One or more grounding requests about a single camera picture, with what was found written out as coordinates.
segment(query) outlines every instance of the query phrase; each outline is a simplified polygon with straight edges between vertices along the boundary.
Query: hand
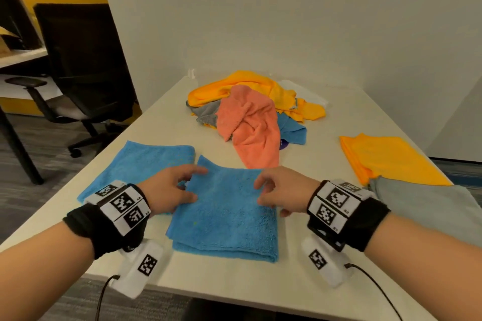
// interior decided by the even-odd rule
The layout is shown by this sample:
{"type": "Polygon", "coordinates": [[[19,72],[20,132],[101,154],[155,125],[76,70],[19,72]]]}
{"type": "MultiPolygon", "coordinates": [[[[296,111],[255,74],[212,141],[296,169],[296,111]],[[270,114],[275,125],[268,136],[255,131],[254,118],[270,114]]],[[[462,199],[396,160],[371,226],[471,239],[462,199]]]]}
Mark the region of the hand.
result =
{"type": "Polygon", "coordinates": [[[255,180],[255,189],[263,187],[258,204],[282,207],[281,217],[287,217],[292,212],[306,212],[308,202],[319,185],[319,181],[284,166],[263,170],[255,180]]]}
{"type": "Polygon", "coordinates": [[[181,203],[192,203],[198,200],[193,192],[183,190],[177,184],[182,180],[190,180],[193,174],[206,174],[203,166],[185,164],[161,170],[150,178],[137,184],[146,196],[152,214],[172,213],[181,203]]]}

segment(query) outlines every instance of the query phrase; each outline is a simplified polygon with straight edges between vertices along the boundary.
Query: desk leg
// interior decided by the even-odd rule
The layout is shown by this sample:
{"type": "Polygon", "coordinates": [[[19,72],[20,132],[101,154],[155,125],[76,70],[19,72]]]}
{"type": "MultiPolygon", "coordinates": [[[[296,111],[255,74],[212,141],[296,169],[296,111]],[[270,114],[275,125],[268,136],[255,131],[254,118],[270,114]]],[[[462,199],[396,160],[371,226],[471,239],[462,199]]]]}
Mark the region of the desk leg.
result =
{"type": "Polygon", "coordinates": [[[17,136],[12,124],[9,122],[5,112],[0,107],[0,131],[3,133],[5,138],[8,141],[8,144],[12,148],[15,156],[20,161],[23,169],[27,173],[28,177],[32,181],[33,184],[43,184],[43,179],[40,176],[37,168],[30,159],[27,151],[25,150],[22,142],[17,136]]]}

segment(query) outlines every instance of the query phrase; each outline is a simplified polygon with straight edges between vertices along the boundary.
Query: forearm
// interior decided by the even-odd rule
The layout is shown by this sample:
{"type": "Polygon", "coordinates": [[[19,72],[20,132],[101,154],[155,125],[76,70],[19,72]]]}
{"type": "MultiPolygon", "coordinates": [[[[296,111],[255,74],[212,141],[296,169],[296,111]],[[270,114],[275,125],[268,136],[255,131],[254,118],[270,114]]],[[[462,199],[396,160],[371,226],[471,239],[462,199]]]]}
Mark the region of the forearm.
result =
{"type": "Polygon", "coordinates": [[[390,213],[365,255],[438,320],[482,319],[482,249],[390,213]]]}
{"type": "Polygon", "coordinates": [[[64,222],[0,254],[0,309],[7,320],[38,319],[93,263],[90,239],[64,222]]]}

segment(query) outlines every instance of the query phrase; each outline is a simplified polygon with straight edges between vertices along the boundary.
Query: folded blue towel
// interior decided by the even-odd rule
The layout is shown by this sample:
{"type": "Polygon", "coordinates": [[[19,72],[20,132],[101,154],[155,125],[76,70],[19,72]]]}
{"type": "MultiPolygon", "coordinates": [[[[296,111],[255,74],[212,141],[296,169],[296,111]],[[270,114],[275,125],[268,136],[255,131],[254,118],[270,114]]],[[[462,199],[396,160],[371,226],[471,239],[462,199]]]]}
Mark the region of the folded blue towel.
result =
{"type": "Polygon", "coordinates": [[[180,205],[166,235],[174,250],[217,257],[278,260],[276,210],[256,203],[261,190],[253,183],[257,169],[217,166],[204,156],[198,165],[206,175],[193,175],[186,190],[198,195],[195,203],[180,205]]]}
{"type": "Polygon", "coordinates": [[[127,141],[109,166],[78,197],[79,202],[114,180],[139,183],[170,166],[193,164],[192,146],[150,146],[127,141]]]}
{"type": "Polygon", "coordinates": [[[306,127],[284,113],[278,113],[278,127],[281,139],[292,144],[304,145],[306,143],[306,127]]]}

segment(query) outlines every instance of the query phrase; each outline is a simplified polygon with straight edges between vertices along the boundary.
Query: orange towel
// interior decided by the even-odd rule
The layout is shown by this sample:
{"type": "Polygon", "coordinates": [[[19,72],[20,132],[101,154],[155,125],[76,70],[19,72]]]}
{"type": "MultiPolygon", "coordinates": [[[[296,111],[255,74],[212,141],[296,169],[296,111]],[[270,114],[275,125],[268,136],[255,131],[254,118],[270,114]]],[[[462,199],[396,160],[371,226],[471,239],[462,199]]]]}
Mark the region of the orange towel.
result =
{"type": "Polygon", "coordinates": [[[417,184],[452,185],[424,156],[400,137],[340,137],[341,148],[361,184],[383,176],[417,184]]]}
{"type": "Polygon", "coordinates": [[[294,90],[284,90],[281,85],[265,76],[252,71],[239,70],[226,79],[194,89],[188,95],[188,103],[192,107],[200,107],[206,103],[226,98],[231,87],[246,85],[273,100],[276,110],[285,113],[295,121],[303,119],[316,120],[326,115],[325,109],[315,103],[309,103],[302,98],[296,98],[294,90]]]}
{"type": "Polygon", "coordinates": [[[280,129],[271,99],[247,87],[236,85],[221,100],[217,111],[217,131],[233,146],[248,169],[278,166],[280,129]]]}

